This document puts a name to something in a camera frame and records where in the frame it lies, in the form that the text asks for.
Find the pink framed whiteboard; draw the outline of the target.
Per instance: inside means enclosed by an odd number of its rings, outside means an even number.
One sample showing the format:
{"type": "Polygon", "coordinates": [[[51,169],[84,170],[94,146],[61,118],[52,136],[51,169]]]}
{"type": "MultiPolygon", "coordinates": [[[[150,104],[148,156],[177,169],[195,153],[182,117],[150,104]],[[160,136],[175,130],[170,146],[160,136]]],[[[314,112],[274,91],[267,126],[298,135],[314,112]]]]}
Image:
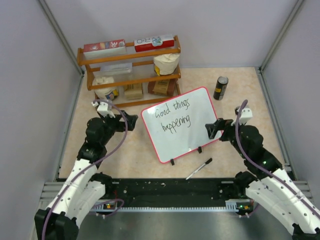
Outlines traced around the pink framed whiteboard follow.
{"type": "Polygon", "coordinates": [[[218,117],[204,86],[145,108],[141,117],[163,164],[217,141],[223,133],[209,138],[205,125],[218,117]]]}

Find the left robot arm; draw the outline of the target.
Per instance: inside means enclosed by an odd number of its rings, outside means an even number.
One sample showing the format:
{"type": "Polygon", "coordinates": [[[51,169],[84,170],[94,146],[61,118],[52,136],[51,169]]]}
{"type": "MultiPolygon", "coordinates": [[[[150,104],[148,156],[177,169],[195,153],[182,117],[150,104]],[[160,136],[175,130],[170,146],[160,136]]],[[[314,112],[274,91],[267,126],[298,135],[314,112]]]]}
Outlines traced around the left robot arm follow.
{"type": "Polygon", "coordinates": [[[98,172],[101,162],[110,156],[106,144],[116,132],[133,131],[137,115],[124,110],[115,116],[90,119],[86,124],[85,140],[71,173],[61,190],[46,209],[34,216],[39,240],[75,240],[86,215],[100,198],[109,198],[114,191],[111,177],[98,172]]]}

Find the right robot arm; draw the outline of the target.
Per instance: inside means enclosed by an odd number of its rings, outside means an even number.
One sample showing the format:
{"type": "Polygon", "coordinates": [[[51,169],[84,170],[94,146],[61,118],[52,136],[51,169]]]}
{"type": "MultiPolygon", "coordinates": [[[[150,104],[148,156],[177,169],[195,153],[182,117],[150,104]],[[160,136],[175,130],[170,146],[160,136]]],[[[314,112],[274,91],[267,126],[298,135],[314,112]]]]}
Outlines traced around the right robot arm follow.
{"type": "Polygon", "coordinates": [[[320,211],[296,186],[283,165],[263,146],[263,136],[252,125],[236,125],[219,118],[205,125],[209,139],[230,142],[243,158],[247,171],[234,178],[233,192],[248,197],[277,219],[294,240],[320,238],[320,211]]]}

